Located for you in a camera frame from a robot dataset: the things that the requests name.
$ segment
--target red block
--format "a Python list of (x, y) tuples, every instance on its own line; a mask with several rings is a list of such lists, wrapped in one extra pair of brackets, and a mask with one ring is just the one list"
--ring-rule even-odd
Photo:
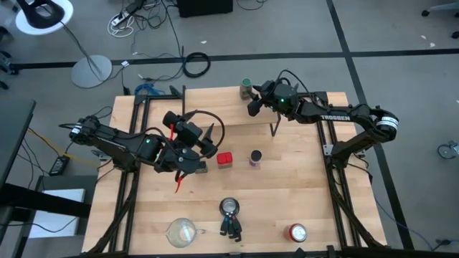
[(230, 168), (232, 167), (232, 155), (230, 152), (219, 153), (217, 155), (218, 168)]

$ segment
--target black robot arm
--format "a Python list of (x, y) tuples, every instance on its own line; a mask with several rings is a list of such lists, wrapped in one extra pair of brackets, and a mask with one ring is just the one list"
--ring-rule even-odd
[(260, 108), (271, 108), (273, 112), (284, 115), (289, 121), (311, 124), (323, 120), (354, 122), (359, 124), (364, 132), (352, 139), (337, 142), (330, 150), (325, 151), (337, 168), (345, 168), (352, 153), (365, 151), (377, 143), (385, 143), (395, 139), (398, 129), (398, 119), (392, 113), (379, 107), (370, 108), (366, 104), (347, 107), (322, 106), (317, 100), (307, 100), (298, 94), (298, 85), (291, 86), (284, 80), (267, 81), (262, 86), (254, 86), (259, 92), (251, 94), (252, 102), (247, 106), (251, 116), (259, 113)]
[[(123, 171), (135, 171), (140, 163), (145, 163), (158, 173), (183, 171), (189, 174), (195, 172), (201, 158), (211, 158), (217, 152), (211, 139), (213, 125), (200, 140), (202, 129), (188, 122), (194, 114), (201, 112), (205, 113), (196, 110), (180, 116), (167, 112), (163, 124), (177, 133), (175, 139), (166, 138), (158, 128), (148, 128), (137, 134), (125, 133), (102, 125), (95, 116), (81, 118), (77, 124), (61, 126), (73, 126), (70, 138), (74, 143), (95, 146), (111, 156), (114, 165)], [(147, 134), (150, 130), (159, 134)], [(202, 156), (192, 150), (195, 145), (201, 148)]]

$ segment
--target can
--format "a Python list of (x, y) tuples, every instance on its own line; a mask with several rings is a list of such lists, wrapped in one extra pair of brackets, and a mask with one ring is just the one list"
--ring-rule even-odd
[(243, 100), (249, 100), (249, 92), (252, 92), (252, 82), (250, 79), (243, 79), (239, 88), (239, 95)]
[(254, 150), (252, 154), (250, 154), (250, 160), (249, 163), (252, 167), (258, 167), (260, 165), (261, 161), (261, 151), (259, 150)]
[(290, 226), (286, 226), (284, 229), (284, 237), (289, 241), (301, 243), (308, 238), (308, 231), (302, 224), (296, 223)]

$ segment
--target desk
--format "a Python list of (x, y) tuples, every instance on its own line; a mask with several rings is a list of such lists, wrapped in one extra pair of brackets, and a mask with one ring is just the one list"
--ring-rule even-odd
[[(220, 90), (228, 89), (212, 90), (217, 97)], [(330, 92), (328, 99), (334, 105), (347, 105), (343, 92)], [(133, 101), (134, 97), (115, 99), (110, 126), (128, 131)], [(168, 110), (180, 112), (181, 101), (157, 100), (150, 105), (148, 127), (155, 125), (168, 132), (158, 121)], [(216, 111), (216, 115), (225, 122), (222, 114)], [(294, 252), (298, 247), (305, 251), (323, 251), (327, 245), (339, 249), (316, 125), (300, 125), (282, 119), (273, 138), (266, 121), (251, 125), (233, 123), (235, 125), (225, 127), (226, 136), (219, 148), (219, 152), (232, 151), (232, 168), (219, 170), (213, 157), (207, 160), (208, 173), (186, 177), (180, 191), (174, 193), (174, 173), (156, 173), (150, 166), (141, 166), (129, 254)], [(356, 134), (353, 123), (337, 122), (335, 129), (339, 140), (348, 140)], [(216, 127), (213, 139), (217, 140), (220, 133), (220, 127)], [(263, 153), (259, 168), (248, 164), (253, 149)], [(354, 157), (349, 162), (364, 166)], [(104, 167), (100, 175), (109, 169), (110, 165)], [(346, 169), (346, 176), (355, 214), (374, 238), (384, 244), (384, 232), (368, 176), (352, 167)], [(97, 184), (83, 251), (93, 247), (108, 228), (119, 182), (120, 173), (110, 173)], [(219, 235), (222, 215), (218, 206), (228, 196), (240, 203), (238, 219), (243, 228), (240, 243)], [(164, 235), (169, 224), (180, 217), (191, 219), (198, 229), (207, 230), (183, 249), (172, 247)], [(282, 236), (285, 226), (293, 223), (301, 223), (308, 230), (308, 239), (302, 244), (288, 242)], [(125, 225), (120, 225), (118, 249), (122, 246)], [(351, 243), (346, 219), (344, 225), (347, 226), (348, 243)]]

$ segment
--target floor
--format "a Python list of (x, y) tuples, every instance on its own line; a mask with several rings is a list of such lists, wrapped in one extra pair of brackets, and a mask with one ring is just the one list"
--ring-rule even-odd
[[(122, 83), (131, 91), (142, 83), (139, 74), (173, 75), (180, 67), (177, 63), (158, 63), (156, 59), (132, 55), (178, 55), (169, 21), (159, 29), (139, 32), (133, 45), (133, 35), (116, 39), (107, 33), (108, 20), (120, 11), (121, 0), (71, 2), (75, 13), (68, 27), (89, 53), (113, 60), (113, 74), (123, 60), (134, 63), (124, 69), (123, 81), (117, 76), (91, 90), (74, 86), (70, 70), (82, 54), (65, 32), (41, 37), (22, 34), (14, 25), (13, 14), (0, 7), (0, 24), (8, 27), (15, 38), (1, 48), (24, 68), (19, 76), (0, 74), (0, 80), (10, 86), (10, 90), (0, 92), (0, 101), (14, 97), (36, 100), (31, 128), (61, 148), (69, 144), (69, 138), (58, 124), (74, 123), (112, 105), (114, 97), (123, 94)], [(450, 35), (459, 30), (459, 19), (454, 18), (454, 11), (420, 15), (429, 6), (448, 2), (451, 1), (269, 0), (257, 11), (245, 11), (235, 4), (231, 14), (188, 19), (169, 9), (185, 53), (205, 52), (214, 61), (203, 77), (180, 77), (158, 82), (156, 87), (221, 87), (238, 85), (246, 77), (262, 83), (288, 68), (310, 90), (342, 91), (352, 103), (381, 105), (396, 114), (401, 123), (397, 139), (383, 144), (387, 168), (380, 150), (378, 156), (373, 150), (368, 152), (376, 199), (392, 216), (384, 188), (390, 171), (408, 227), (423, 235), (430, 245), (435, 245), (436, 239), (459, 239), (459, 173), (454, 172), (459, 169), (459, 161), (443, 160), (436, 153), (441, 143), (458, 140), (459, 39), (451, 39)], [(252, 0), (240, 3), (247, 7), (257, 4)], [(195, 62), (189, 70), (198, 71), (204, 66), (203, 62)], [(40, 164), (50, 167), (54, 153), (32, 135), (27, 140)], [(97, 161), (89, 150), (74, 145), (70, 152)], [(66, 171), (67, 175), (95, 173), (93, 167), (76, 162), (71, 162)], [(17, 159), (8, 182), (27, 186), (29, 178), (29, 164)], [(382, 210), (380, 214), (389, 245), (402, 248), (396, 224)], [(9, 228), (0, 246), (0, 257), (11, 256), (19, 230)], [(415, 248), (428, 250), (417, 233), (411, 233)], [(75, 255), (81, 245), (82, 236), (30, 239), (23, 257)], [(459, 252), (459, 244), (439, 250)]]

